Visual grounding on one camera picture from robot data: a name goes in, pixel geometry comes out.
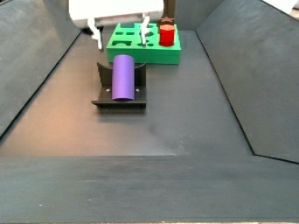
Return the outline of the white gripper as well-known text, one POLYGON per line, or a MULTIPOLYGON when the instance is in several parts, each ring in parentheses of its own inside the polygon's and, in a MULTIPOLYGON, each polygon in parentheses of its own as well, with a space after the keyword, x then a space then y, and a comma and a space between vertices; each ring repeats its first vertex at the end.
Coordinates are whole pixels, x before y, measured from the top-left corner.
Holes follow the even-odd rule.
POLYGON ((156 21, 164 14, 164 0, 69 0, 69 18, 78 28, 89 28, 90 37, 102 49, 101 33, 96 26, 117 23, 140 24, 141 45, 145 47, 149 19, 156 21))

